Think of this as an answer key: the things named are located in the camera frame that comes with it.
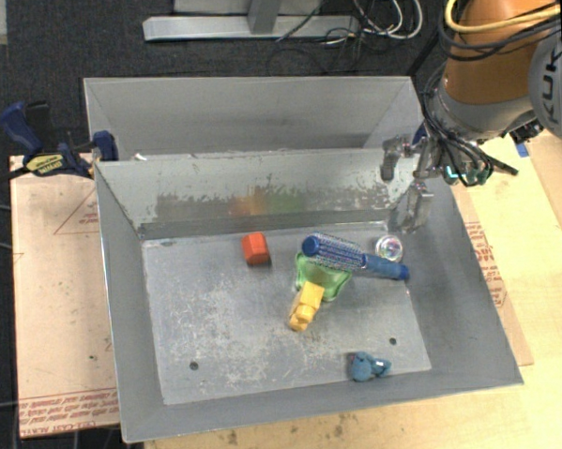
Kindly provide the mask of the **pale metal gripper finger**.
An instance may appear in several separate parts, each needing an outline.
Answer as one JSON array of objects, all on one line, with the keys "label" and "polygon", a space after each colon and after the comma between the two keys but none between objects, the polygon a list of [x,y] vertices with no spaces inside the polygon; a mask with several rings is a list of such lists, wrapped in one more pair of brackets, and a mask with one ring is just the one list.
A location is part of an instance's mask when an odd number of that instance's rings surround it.
[{"label": "pale metal gripper finger", "polygon": [[410,157],[412,150],[410,149],[409,137],[406,135],[395,136],[385,140],[382,143],[382,148],[385,155],[380,165],[381,180],[387,182],[394,178],[395,167],[399,160]]},{"label": "pale metal gripper finger", "polygon": [[426,183],[413,182],[389,215],[392,232],[408,233],[422,228],[428,221],[433,206],[434,194]]}]

